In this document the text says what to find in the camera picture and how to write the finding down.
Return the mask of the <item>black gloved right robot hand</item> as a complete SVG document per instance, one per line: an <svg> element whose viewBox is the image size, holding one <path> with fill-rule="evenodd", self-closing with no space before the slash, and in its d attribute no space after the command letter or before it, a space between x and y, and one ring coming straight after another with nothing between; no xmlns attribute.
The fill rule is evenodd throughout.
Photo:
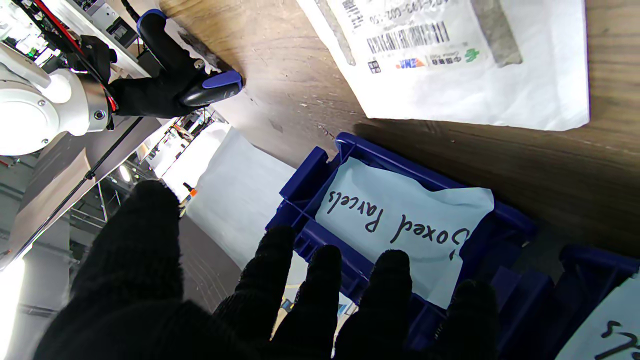
<svg viewBox="0 0 640 360"><path fill-rule="evenodd" d="M190 58L176 69L160 66L153 77L113 80L106 89L117 107L115 114L171 119L200 109L199 105L183 104L179 98L199 79L201 69L195 63L201 61Z"/></svg>

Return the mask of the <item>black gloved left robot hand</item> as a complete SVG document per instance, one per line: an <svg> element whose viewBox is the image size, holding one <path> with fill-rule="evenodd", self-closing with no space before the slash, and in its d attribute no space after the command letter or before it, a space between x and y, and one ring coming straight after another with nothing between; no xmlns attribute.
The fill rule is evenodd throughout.
<svg viewBox="0 0 640 360"><path fill-rule="evenodd" d="M275 325L295 232L268 230L233 294L209 313L184 299L179 202L157 180L137 183L100 231L70 300L39 340L35 360L496 360L498 305L491 285L458 285L432 346L410 351L409 256L375 262L357 312L338 329L340 250L318 248L295 305Z"/></svg>

